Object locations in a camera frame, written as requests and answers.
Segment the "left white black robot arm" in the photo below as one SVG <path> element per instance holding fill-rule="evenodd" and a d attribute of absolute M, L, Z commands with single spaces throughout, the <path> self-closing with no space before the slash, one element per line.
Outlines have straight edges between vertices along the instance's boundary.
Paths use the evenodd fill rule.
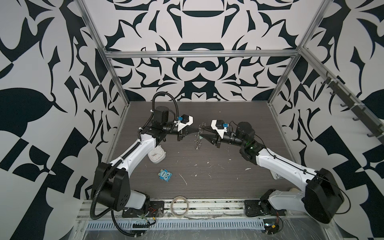
<path fill-rule="evenodd" d="M 192 126 L 194 118 L 190 115 L 179 116 L 169 121 L 170 109 L 160 106 L 151 111 L 149 122 L 138 131 L 138 139 L 119 157 L 110 163 L 100 163 L 96 170 L 91 192 L 90 214 L 93 220 L 101 218 L 109 211 L 122 211 L 125 208 L 146 212 L 149 197 L 130 186 L 130 177 L 145 158 L 159 163 L 165 158 L 160 153 L 160 143 L 167 135 L 175 135 L 182 140 L 186 135 L 198 132 Z"/>

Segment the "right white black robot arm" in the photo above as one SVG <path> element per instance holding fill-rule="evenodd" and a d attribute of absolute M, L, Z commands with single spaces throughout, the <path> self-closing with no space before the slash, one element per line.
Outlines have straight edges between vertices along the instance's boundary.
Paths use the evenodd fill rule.
<path fill-rule="evenodd" d="M 296 193 L 274 190 L 267 194 L 267 201 L 274 210 L 304 212 L 319 223 L 329 224 L 344 203 L 344 192 L 330 171 L 307 168 L 276 154 L 265 146 L 250 123 L 240 122 L 232 131 L 229 124 L 213 120 L 211 126 L 199 129 L 201 139 L 217 148 L 222 143 L 239 146 L 243 159 L 298 187 Z"/>

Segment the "silver keyring with keys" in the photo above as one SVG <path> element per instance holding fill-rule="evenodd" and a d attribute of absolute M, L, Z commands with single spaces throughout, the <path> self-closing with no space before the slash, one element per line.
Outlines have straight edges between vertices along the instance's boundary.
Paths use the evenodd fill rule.
<path fill-rule="evenodd" d="M 202 134 L 204 133 L 204 128 L 206 126 L 207 126 L 206 123 L 201 123 L 199 125 L 199 129 L 198 129 L 198 132 L 196 134 L 196 140 L 195 140 L 195 149 L 196 150 L 199 150 L 202 146 L 202 140 L 203 140 Z"/>

